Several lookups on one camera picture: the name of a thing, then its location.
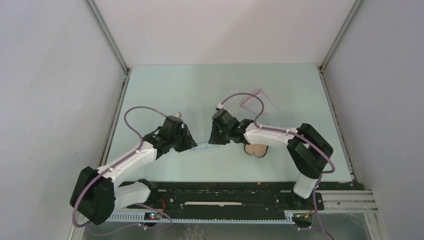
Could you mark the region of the light blue cleaning cloth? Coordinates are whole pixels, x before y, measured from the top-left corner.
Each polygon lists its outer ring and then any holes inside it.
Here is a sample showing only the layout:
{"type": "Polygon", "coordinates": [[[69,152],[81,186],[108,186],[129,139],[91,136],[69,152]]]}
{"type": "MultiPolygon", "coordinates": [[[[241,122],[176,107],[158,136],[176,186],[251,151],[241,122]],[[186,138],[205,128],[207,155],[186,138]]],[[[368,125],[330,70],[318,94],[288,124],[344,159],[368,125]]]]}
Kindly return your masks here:
{"type": "Polygon", "coordinates": [[[220,145],[209,144],[208,142],[198,143],[196,147],[192,148],[191,152],[204,152],[204,151],[212,151],[220,148],[220,145]]]}

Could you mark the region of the black glasses case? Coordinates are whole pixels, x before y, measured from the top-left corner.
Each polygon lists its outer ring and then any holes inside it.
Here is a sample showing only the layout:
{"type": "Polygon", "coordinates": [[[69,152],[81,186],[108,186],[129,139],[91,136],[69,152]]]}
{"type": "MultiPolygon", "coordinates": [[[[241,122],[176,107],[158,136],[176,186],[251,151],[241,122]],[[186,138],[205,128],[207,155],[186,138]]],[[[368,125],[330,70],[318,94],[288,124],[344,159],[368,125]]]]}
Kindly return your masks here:
{"type": "Polygon", "coordinates": [[[249,156],[263,158],[268,152],[268,146],[263,144],[245,144],[244,152],[249,156]]]}

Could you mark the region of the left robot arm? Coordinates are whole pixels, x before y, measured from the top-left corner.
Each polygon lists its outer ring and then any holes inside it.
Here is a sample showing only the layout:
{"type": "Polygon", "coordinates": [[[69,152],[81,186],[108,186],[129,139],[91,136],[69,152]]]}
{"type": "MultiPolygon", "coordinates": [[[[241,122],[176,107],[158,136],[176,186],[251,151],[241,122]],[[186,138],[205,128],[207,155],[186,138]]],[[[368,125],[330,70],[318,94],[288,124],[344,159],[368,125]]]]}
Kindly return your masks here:
{"type": "Polygon", "coordinates": [[[115,210],[127,206],[141,203],[145,208],[153,208],[158,202],[158,194],[152,191],[149,183],[136,181],[123,186],[123,182],[171,149],[180,153],[195,147],[197,143],[188,126],[181,118],[169,115],[161,126],[142,138],[141,145],[135,146],[126,155],[98,168],[85,167],[78,176],[70,199],[73,224],[79,228],[84,226],[77,222],[77,213],[100,225],[115,210]]]}

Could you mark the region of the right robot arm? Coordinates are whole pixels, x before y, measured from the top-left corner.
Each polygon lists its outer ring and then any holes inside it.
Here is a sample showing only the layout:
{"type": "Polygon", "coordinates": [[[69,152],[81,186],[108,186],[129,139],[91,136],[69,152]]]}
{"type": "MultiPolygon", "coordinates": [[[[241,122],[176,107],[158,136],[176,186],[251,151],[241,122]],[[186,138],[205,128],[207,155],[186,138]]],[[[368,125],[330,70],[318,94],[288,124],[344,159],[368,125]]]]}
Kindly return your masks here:
{"type": "Polygon", "coordinates": [[[238,121],[226,109],[219,109],[212,117],[210,145],[230,142],[244,144],[250,156],[262,158],[269,147],[286,148],[299,171],[291,194],[291,204],[304,209],[311,202],[311,193],[318,184],[333,147],[310,124],[298,128],[279,128],[260,125],[251,119],[238,121]]]}

